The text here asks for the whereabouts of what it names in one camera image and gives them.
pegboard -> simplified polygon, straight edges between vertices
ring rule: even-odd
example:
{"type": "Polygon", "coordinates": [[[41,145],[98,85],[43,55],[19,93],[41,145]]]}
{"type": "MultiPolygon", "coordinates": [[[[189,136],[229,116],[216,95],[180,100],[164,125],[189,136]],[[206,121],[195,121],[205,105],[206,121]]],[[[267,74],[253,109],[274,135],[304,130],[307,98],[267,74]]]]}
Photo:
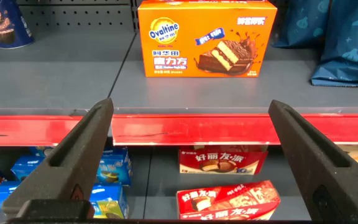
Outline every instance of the pegboard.
{"type": "Polygon", "coordinates": [[[131,7],[125,5],[21,6],[32,32],[133,32],[131,7]]]}
{"type": "Polygon", "coordinates": [[[130,5],[131,4],[131,0],[17,0],[17,3],[22,6],[22,5],[35,5],[35,6],[39,6],[39,5],[59,5],[59,4],[74,4],[74,5],[79,5],[79,4],[127,4],[130,5]]]}

ovaltine logo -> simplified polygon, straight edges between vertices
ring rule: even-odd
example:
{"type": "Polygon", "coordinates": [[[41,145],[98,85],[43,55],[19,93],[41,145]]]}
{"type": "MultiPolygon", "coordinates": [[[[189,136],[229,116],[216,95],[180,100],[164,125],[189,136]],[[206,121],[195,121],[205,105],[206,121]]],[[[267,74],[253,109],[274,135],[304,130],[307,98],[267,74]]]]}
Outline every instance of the ovaltine logo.
{"type": "Polygon", "coordinates": [[[177,38],[178,30],[179,24],[170,18],[162,17],[152,22],[149,36],[161,44],[169,44],[177,38]]]}

red shelf edge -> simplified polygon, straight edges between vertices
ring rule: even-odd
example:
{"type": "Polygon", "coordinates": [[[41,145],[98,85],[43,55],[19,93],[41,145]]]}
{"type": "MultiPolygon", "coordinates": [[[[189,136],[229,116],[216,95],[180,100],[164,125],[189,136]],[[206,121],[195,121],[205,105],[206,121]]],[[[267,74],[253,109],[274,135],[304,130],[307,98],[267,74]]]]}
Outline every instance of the red shelf edge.
{"type": "MultiPolygon", "coordinates": [[[[328,138],[358,144],[358,114],[304,114],[328,138]]],[[[54,146],[82,116],[0,116],[0,146],[54,146]]],[[[267,114],[116,114],[115,145],[280,144],[267,114]]]]}
{"type": "MultiPolygon", "coordinates": [[[[358,144],[358,114],[304,114],[338,144],[358,144]]],[[[115,145],[280,144],[268,114],[113,116],[115,145]]]]}

cylindrical container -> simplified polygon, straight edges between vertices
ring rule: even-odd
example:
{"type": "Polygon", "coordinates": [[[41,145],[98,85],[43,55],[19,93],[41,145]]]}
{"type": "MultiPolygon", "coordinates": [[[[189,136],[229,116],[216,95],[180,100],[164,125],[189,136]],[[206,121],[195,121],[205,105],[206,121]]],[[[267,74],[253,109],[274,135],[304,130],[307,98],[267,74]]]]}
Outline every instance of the cylindrical container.
{"type": "Polygon", "coordinates": [[[15,0],[0,0],[0,48],[23,47],[34,41],[15,0]]]}

store shelf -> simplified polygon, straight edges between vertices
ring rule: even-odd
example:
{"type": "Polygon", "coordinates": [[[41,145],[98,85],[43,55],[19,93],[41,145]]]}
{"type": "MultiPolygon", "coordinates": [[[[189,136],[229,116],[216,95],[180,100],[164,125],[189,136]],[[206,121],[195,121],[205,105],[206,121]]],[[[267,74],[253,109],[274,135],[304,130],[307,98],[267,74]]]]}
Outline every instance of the store shelf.
{"type": "Polygon", "coordinates": [[[317,61],[315,50],[269,47],[259,78],[146,78],[137,36],[111,94],[115,144],[279,144],[273,99],[358,144],[358,88],[312,86],[317,61]]]}
{"type": "Polygon", "coordinates": [[[272,220],[310,220],[306,205],[283,152],[270,150],[259,175],[179,174],[176,150],[156,148],[153,152],[145,206],[146,219],[177,219],[178,190],[243,184],[271,180],[281,204],[272,220]]]}
{"type": "Polygon", "coordinates": [[[35,32],[31,45],[0,49],[0,146],[59,143],[108,97],[134,37],[85,28],[35,32]]]}
{"type": "MultiPolygon", "coordinates": [[[[129,148],[134,176],[132,177],[132,186],[124,187],[124,191],[129,205],[129,218],[131,219],[142,219],[144,217],[151,152],[152,149],[147,147],[129,148]]],[[[25,154],[30,154],[30,151],[24,147],[0,148],[0,169],[9,180],[14,179],[10,171],[11,167],[20,156],[25,154]]],[[[0,223],[6,221],[6,219],[5,214],[0,211],[0,223]]]]}

